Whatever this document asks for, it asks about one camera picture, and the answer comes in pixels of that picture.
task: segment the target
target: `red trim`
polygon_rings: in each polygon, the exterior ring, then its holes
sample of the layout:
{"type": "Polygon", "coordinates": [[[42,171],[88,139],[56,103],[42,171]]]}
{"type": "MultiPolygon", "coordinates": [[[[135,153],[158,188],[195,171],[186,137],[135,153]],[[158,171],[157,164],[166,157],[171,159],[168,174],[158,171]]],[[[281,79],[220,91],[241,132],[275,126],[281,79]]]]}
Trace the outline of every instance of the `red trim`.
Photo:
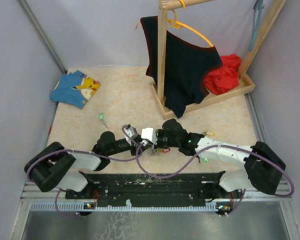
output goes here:
{"type": "Polygon", "coordinates": [[[49,128],[48,135],[51,133],[51,131],[52,131],[52,125],[49,128]]]}

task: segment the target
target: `white wall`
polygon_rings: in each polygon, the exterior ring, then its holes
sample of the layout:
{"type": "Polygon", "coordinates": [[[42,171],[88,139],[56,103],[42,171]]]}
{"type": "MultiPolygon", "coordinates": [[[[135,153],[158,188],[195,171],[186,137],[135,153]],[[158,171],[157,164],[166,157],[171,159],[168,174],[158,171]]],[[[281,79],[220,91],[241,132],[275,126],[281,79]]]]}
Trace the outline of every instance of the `white wall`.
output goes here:
{"type": "MultiPolygon", "coordinates": [[[[178,9],[178,20],[206,35],[221,55],[243,57],[252,34],[256,0],[215,0],[178,9]]],[[[145,66],[149,63],[141,17],[158,14],[158,0],[28,0],[30,7],[69,67],[145,66]]],[[[264,13],[271,0],[264,0],[264,13]]],[[[169,31],[199,46],[202,38],[187,29],[169,31]]]]}
{"type": "Polygon", "coordinates": [[[61,73],[16,0],[0,0],[0,240],[7,239],[26,180],[43,148],[61,73]]]}
{"type": "Polygon", "coordinates": [[[248,73],[271,147],[295,183],[300,212],[300,0],[288,0],[248,73]]]}

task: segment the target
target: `wooden clothes rack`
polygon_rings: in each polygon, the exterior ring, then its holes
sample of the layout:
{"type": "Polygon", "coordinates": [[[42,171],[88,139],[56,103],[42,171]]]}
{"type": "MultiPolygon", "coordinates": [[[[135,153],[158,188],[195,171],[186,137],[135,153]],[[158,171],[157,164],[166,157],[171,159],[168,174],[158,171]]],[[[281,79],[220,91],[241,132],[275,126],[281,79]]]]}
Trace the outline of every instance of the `wooden clothes rack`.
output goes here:
{"type": "MultiPolygon", "coordinates": [[[[201,4],[205,2],[210,2],[213,0],[183,0],[185,6],[191,6],[196,4],[201,4]]],[[[258,50],[260,49],[262,43],[264,42],[268,32],[270,31],[273,23],[275,22],[277,16],[279,15],[282,7],[284,6],[286,0],[273,0],[271,6],[266,13],[262,24],[260,25],[254,48],[252,51],[247,52],[243,61],[239,67],[239,86],[230,90],[227,93],[221,95],[214,95],[209,93],[203,101],[199,104],[192,103],[187,105],[185,108],[185,113],[219,103],[221,101],[252,92],[256,85],[247,75],[247,70],[255,58],[258,50]]],[[[167,18],[168,11],[182,8],[182,4],[179,0],[158,0],[158,76],[157,76],[157,86],[155,82],[150,83],[151,90],[155,96],[159,108],[162,111],[163,119],[173,118],[175,116],[174,112],[167,107],[165,107],[165,66],[166,66],[166,40],[167,40],[167,18]]]]}

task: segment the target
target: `pokemon graphic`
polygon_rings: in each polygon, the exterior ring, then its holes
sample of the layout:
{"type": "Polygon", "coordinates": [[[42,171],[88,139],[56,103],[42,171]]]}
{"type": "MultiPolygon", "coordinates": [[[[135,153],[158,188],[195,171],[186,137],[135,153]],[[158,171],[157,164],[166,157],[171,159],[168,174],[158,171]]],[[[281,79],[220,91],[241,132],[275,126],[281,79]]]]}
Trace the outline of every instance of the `pokemon graphic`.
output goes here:
{"type": "Polygon", "coordinates": [[[95,81],[91,77],[86,77],[82,79],[81,85],[73,86],[73,88],[80,90],[81,94],[89,100],[91,96],[95,94],[100,85],[99,81],[95,81]]]}
{"type": "Polygon", "coordinates": [[[64,74],[50,95],[55,102],[72,104],[82,109],[100,87],[100,82],[81,71],[64,74]]]}

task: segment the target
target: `wooden base tray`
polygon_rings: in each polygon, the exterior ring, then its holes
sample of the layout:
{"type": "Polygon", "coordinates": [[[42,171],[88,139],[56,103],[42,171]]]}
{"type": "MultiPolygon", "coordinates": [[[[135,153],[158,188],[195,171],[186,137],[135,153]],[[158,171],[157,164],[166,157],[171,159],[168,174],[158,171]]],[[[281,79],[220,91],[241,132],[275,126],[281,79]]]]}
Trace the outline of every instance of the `wooden base tray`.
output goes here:
{"type": "MultiPolygon", "coordinates": [[[[255,89],[256,85],[251,80],[251,78],[245,73],[242,78],[239,79],[239,86],[235,87],[234,89],[230,90],[227,93],[221,94],[221,95],[214,95],[210,92],[208,96],[206,96],[203,101],[199,104],[192,103],[190,105],[187,105],[185,108],[184,113],[188,113],[203,107],[206,107],[208,105],[216,104],[219,102],[222,102],[224,100],[252,92],[255,89]]],[[[157,86],[155,82],[150,83],[150,88],[152,93],[154,94],[156,102],[159,104],[159,108],[162,111],[162,117],[164,120],[170,119],[175,117],[175,114],[172,110],[165,107],[165,100],[163,99],[163,102],[160,102],[160,99],[157,94],[157,86]]]]}

